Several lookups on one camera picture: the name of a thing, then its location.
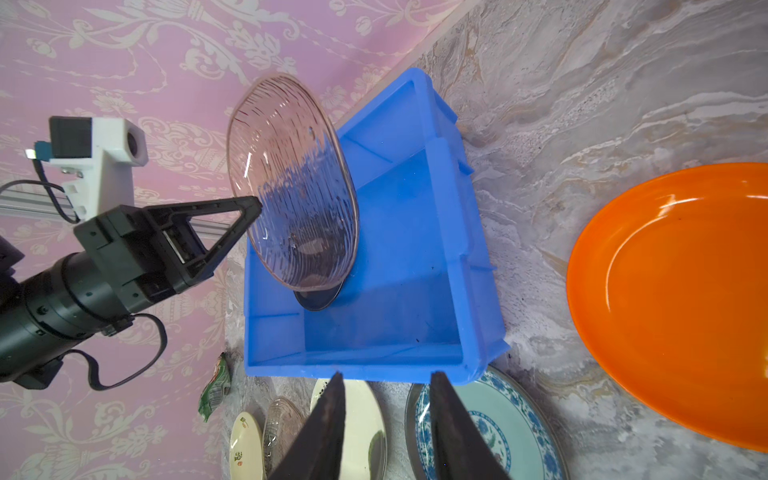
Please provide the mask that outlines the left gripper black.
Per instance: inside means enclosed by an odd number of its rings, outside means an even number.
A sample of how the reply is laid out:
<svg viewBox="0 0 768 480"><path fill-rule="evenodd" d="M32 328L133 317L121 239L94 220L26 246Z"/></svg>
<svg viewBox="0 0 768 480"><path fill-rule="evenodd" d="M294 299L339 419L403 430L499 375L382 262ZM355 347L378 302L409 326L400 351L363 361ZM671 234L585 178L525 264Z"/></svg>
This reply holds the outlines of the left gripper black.
<svg viewBox="0 0 768 480"><path fill-rule="evenodd" d="M191 220L228 212L238 217L207 248ZM123 305L152 306L210 278L261 212L255 196L145 208L120 205L77 225L74 233Z"/></svg>

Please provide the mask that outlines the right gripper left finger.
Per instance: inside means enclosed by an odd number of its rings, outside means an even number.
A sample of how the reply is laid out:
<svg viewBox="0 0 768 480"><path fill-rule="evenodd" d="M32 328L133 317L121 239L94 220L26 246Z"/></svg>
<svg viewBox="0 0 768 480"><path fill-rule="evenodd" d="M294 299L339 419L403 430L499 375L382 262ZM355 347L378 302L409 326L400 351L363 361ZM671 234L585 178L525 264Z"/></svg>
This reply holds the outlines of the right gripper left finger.
<svg viewBox="0 0 768 480"><path fill-rule="evenodd" d="M339 478L346 420L343 375L334 374L310 416L269 479Z"/></svg>

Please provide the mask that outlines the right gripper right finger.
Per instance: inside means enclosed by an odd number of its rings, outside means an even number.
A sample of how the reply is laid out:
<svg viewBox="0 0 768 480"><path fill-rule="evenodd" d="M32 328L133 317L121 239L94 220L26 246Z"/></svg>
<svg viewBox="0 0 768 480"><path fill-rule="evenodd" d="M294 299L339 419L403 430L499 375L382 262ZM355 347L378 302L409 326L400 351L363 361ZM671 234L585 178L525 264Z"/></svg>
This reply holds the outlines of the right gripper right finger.
<svg viewBox="0 0 768 480"><path fill-rule="evenodd" d="M431 374L429 395L436 477L508 480L444 372Z"/></svg>

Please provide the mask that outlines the teal blue patterned plate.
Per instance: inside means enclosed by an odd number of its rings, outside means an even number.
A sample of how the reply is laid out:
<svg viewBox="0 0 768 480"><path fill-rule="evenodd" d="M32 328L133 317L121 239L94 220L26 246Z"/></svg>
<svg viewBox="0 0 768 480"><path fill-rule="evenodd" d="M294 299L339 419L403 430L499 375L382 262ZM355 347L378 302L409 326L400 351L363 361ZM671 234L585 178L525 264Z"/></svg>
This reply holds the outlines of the teal blue patterned plate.
<svg viewBox="0 0 768 480"><path fill-rule="evenodd" d="M543 413L522 386L490 366L456 393L480 435L512 479L567 479L566 462ZM418 479L434 479L429 387L415 384L405 412L405 437Z"/></svg>

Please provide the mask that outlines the black round plate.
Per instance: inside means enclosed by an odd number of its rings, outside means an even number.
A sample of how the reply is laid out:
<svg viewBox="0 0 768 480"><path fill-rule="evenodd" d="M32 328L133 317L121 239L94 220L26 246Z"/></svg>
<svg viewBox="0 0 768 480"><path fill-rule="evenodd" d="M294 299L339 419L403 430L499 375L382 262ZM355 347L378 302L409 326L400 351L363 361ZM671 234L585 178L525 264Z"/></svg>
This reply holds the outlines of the black round plate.
<svg viewBox="0 0 768 480"><path fill-rule="evenodd" d="M320 311L329 307L338 297L343 284L325 289L315 291L295 291L294 296L297 302L308 311Z"/></svg>

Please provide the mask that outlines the pink tinted glass plate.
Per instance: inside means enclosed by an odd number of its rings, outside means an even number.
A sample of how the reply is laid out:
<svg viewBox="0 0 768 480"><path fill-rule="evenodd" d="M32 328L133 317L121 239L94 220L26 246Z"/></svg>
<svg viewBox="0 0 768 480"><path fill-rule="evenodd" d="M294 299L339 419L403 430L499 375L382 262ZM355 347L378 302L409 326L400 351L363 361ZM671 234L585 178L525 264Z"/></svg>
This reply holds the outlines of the pink tinted glass plate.
<svg viewBox="0 0 768 480"><path fill-rule="evenodd" d="M262 204L250 227L267 271L297 292L341 285L356 259L359 207L336 130L289 74L260 78L227 130L232 191Z"/></svg>

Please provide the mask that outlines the orange round plate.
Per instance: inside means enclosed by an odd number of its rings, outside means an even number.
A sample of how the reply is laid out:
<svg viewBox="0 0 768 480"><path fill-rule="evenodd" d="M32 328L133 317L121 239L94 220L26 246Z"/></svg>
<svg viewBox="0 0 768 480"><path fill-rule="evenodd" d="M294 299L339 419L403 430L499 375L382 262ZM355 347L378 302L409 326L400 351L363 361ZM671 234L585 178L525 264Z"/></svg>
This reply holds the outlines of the orange round plate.
<svg viewBox="0 0 768 480"><path fill-rule="evenodd" d="M767 168L684 169L627 190L579 236L567 299L599 365L666 418L767 448Z"/></svg>

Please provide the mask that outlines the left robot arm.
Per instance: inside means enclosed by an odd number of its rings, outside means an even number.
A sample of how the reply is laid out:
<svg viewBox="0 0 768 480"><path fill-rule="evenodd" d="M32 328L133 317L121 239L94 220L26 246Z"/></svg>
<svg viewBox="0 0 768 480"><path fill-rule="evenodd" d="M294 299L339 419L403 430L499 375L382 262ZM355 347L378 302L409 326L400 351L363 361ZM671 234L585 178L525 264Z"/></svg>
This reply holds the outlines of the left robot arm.
<svg viewBox="0 0 768 480"><path fill-rule="evenodd" d="M75 227L82 251L22 282L23 255L2 241L1 380L47 388L78 344L211 278L261 211L255 196L120 205Z"/></svg>

